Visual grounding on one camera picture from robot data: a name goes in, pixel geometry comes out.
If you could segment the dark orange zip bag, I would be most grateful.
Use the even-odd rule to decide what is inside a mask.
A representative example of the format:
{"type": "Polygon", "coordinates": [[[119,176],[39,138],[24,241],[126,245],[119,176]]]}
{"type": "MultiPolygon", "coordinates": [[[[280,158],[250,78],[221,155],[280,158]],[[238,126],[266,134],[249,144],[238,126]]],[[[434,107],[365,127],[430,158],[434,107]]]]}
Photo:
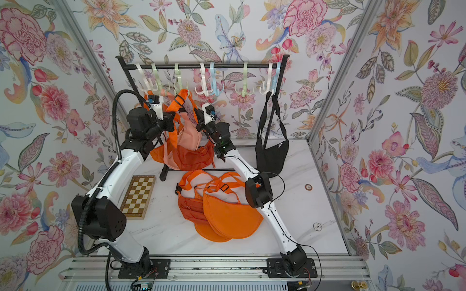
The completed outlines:
{"type": "Polygon", "coordinates": [[[196,191],[197,188],[204,189],[208,183],[192,185],[192,182],[196,177],[206,175],[210,177],[209,182],[213,182],[218,178],[205,172],[204,170],[195,170],[186,172],[175,188],[175,194],[178,197],[178,207],[184,217],[184,219],[193,222],[195,225],[209,225],[209,222],[203,211],[203,197],[196,191]],[[182,191],[194,189],[195,197],[187,198],[182,195],[182,191]]]}

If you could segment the orange bag with long straps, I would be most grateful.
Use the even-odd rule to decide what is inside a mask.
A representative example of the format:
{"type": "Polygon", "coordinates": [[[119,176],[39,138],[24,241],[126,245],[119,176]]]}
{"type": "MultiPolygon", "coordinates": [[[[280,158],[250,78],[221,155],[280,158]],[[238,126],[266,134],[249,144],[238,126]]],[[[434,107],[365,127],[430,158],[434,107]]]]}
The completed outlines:
{"type": "Polygon", "coordinates": [[[203,190],[203,213],[212,230],[227,239],[253,235],[263,221],[253,207],[242,204],[237,190],[245,188],[240,175],[227,172],[207,183],[203,190]]]}

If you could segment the bright orange crescent bag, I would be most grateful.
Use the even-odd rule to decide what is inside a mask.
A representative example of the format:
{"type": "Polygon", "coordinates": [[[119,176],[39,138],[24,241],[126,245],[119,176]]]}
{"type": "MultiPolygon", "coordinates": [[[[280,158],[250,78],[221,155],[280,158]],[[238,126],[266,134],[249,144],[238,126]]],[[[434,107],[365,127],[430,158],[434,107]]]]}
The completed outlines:
{"type": "Polygon", "coordinates": [[[224,243],[231,240],[231,237],[224,234],[222,229],[226,228],[226,220],[220,217],[220,212],[230,210],[232,207],[226,201],[212,196],[213,193],[222,191],[226,194],[235,194],[233,188],[241,186],[241,183],[224,182],[227,178],[236,178],[233,172],[224,173],[213,182],[208,182],[204,189],[196,189],[197,193],[203,197],[203,211],[209,222],[209,225],[195,225],[195,229],[202,237],[207,240],[224,243]]]}

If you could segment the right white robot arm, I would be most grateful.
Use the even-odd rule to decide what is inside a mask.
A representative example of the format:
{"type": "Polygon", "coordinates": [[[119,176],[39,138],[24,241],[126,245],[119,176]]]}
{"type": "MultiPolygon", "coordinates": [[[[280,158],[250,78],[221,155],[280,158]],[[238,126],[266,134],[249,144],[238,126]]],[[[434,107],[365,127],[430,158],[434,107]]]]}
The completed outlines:
{"type": "Polygon", "coordinates": [[[245,182],[248,204],[257,209],[269,224],[280,247],[279,272],[291,278],[297,278],[302,273],[309,278],[317,278],[319,273],[314,261],[308,258],[303,245],[293,239],[280,218],[268,173],[258,171],[240,155],[229,137],[229,124],[200,121],[196,129],[213,142],[217,158],[229,163],[245,182]]]}

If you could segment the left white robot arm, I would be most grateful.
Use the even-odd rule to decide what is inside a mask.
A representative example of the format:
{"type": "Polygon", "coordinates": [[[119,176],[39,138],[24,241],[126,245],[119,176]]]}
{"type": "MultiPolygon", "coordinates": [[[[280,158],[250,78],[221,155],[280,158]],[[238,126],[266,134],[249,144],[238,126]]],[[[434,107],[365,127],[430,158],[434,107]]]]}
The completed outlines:
{"type": "Polygon", "coordinates": [[[149,251],[126,229],[127,218],[121,203],[135,171],[155,149],[165,132],[175,130],[175,113],[158,117],[154,110],[132,109],[127,116],[130,134],[118,146],[117,159],[104,177],[85,196],[76,196],[71,207],[78,224],[78,249],[90,255],[107,248],[132,275],[145,276],[152,270],[149,251]]]}

